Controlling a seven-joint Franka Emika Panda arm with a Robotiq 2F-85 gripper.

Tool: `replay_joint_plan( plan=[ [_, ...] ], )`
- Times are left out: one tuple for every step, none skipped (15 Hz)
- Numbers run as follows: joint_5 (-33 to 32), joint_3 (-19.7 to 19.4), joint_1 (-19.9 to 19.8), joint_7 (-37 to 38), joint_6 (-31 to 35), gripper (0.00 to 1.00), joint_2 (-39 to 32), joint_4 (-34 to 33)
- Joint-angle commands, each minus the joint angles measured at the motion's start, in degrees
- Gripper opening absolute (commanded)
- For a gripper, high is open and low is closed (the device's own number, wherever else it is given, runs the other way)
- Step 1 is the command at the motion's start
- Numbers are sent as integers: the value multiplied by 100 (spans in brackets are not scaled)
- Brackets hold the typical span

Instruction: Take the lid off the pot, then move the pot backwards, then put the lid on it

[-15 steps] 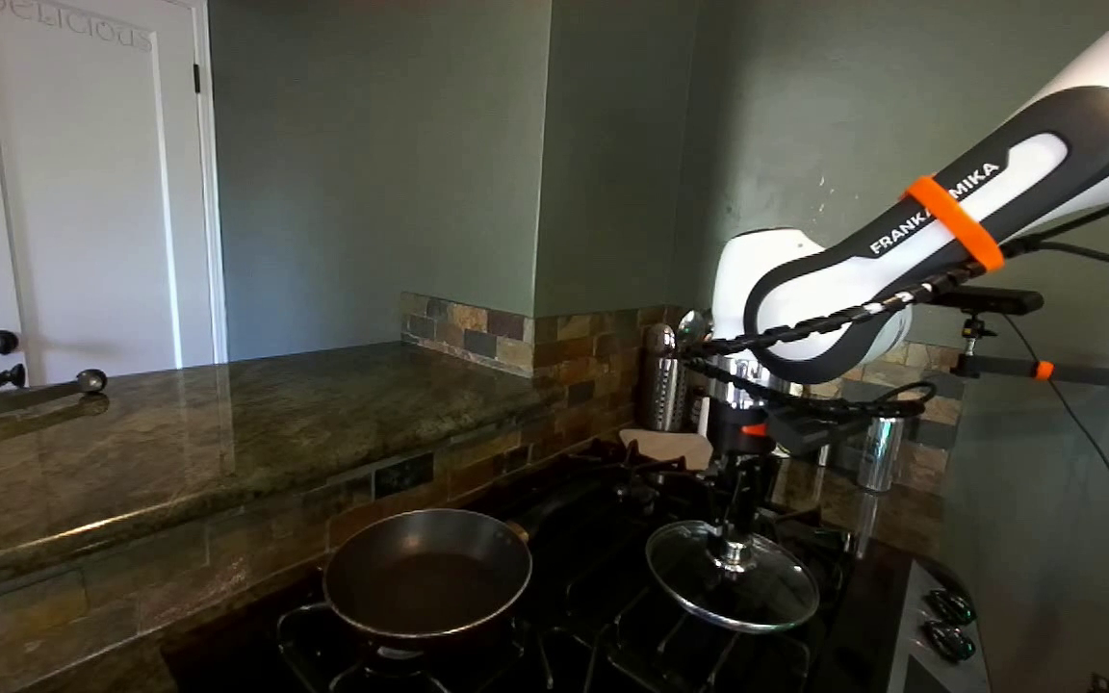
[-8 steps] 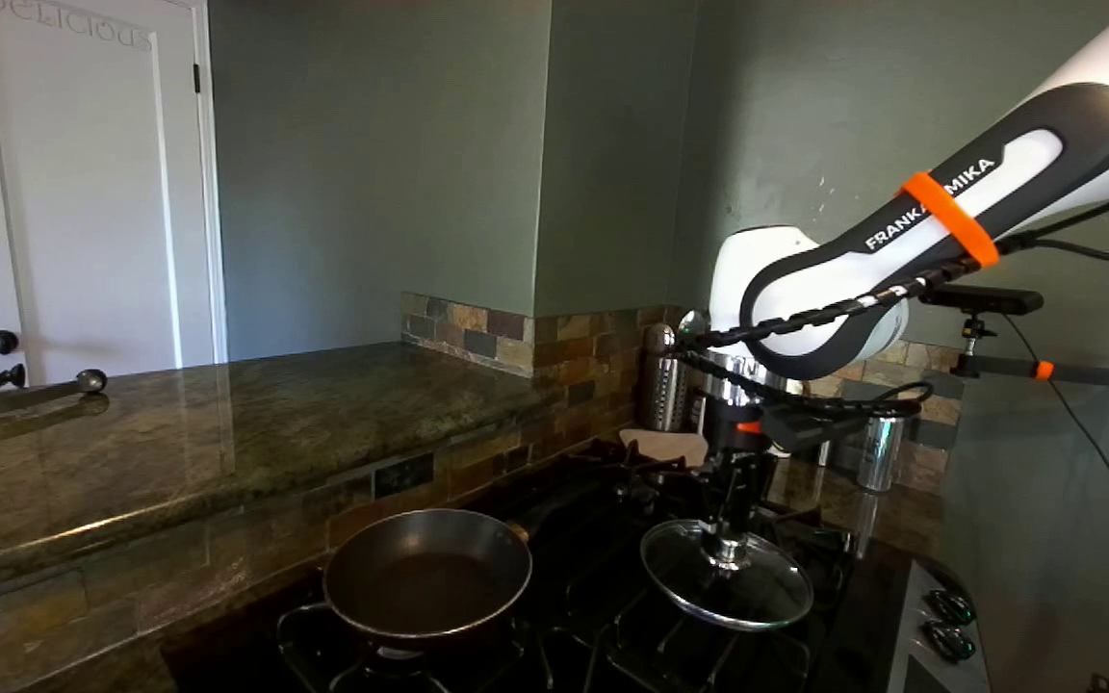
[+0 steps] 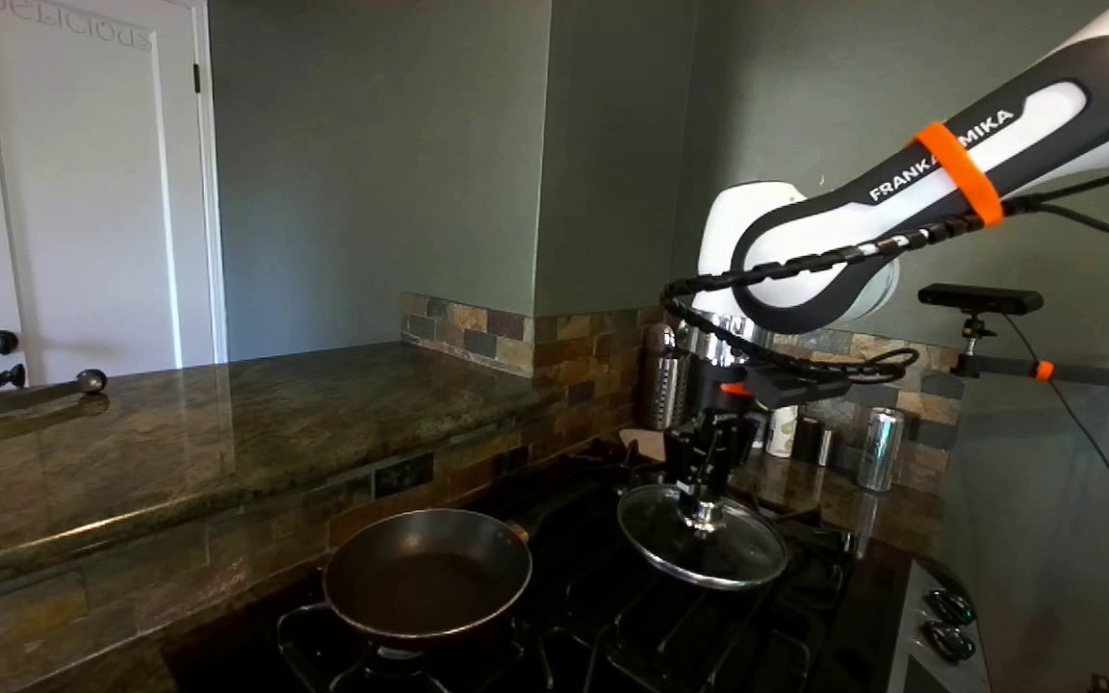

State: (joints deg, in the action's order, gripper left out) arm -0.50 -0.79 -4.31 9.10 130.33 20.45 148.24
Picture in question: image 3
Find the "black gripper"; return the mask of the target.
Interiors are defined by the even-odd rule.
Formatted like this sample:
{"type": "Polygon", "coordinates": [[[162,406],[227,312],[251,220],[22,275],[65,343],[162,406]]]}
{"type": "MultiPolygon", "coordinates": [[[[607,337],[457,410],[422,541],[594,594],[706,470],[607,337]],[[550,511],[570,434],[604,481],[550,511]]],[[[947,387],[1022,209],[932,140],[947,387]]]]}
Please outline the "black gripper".
{"type": "Polygon", "coordinates": [[[665,428],[665,474],[680,510],[726,492],[726,477],[752,457],[762,414],[738,373],[694,373],[680,388],[679,422],[665,428]]]}

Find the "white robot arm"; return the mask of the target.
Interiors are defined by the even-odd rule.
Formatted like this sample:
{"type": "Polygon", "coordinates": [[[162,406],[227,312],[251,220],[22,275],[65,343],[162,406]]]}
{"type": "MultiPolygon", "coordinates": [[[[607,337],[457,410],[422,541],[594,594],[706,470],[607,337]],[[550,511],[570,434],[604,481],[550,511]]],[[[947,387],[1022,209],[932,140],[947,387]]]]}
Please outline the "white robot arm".
{"type": "Polygon", "coordinates": [[[1109,8],[832,194],[802,197],[785,183],[722,191],[706,220],[698,275],[670,283],[663,310],[726,348],[735,365],[722,378],[757,406],[902,380],[912,348],[814,364],[762,348],[756,332],[805,337],[864,316],[893,293],[888,266],[902,256],[1093,187],[1109,187],[1109,8]]]}

